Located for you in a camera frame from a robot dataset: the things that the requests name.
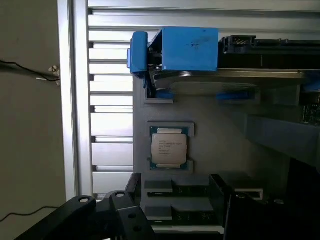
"screw hole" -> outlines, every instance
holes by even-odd
[[[115,194],[116,197],[122,198],[125,194],[123,192],[118,192]]]
[[[133,231],[135,231],[135,232],[140,232],[141,230],[142,230],[142,227],[140,227],[140,226],[135,226],[133,228]]]
[[[137,216],[134,213],[129,214],[128,216],[130,219],[135,219]]]
[[[86,203],[86,202],[88,202],[89,201],[89,198],[87,198],[87,197],[84,197],[84,198],[81,198],[80,200],[79,200],[79,202],[80,203]]]

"metal shutter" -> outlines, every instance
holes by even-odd
[[[149,40],[162,26],[219,28],[220,38],[320,39],[317,0],[75,0],[73,10],[84,195],[124,189],[133,169],[133,78],[126,49],[134,31],[147,31]]]

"black cable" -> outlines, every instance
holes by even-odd
[[[21,216],[21,217],[26,217],[26,216],[31,216],[33,214],[36,214],[37,212],[40,212],[41,210],[43,209],[58,209],[59,207],[57,206],[43,206],[41,207],[40,209],[34,211],[34,212],[31,212],[31,213],[15,213],[15,212],[11,212],[9,213],[7,216],[5,216],[4,218],[2,218],[0,220],[0,223],[3,222],[4,220],[6,220],[9,216],[11,215],[14,215],[14,216]]]
[[[27,71],[27,72],[36,74],[36,75],[42,77],[43,79],[45,79],[45,80],[47,80],[47,81],[49,81],[49,82],[56,82],[56,81],[59,81],[59,80],[60,80],[60,78],[57,78],[57,79],[49,79],[49,78],[45,77],[43,74],[41,74],[40,72],[31,70],[31,69],[26,68],[26,67],[24,67],[24,66],[21,66],[20,64],[14,62],[14,61],[2,61],[2,60],[0,60],[0,63],[9,64],[9,65],[16,65],[17,67],[19,67],[19,68],[21,68],[21,69],[23,69],[23,70],[25,70],[25,71]]]

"beige wall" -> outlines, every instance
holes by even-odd
[[[0,59],[47,71],[59,63],[57,0],[0,1]],[[60,88],[0,73],[0,219],[65,201]],[[10,240],[51,210],[0,223]]]

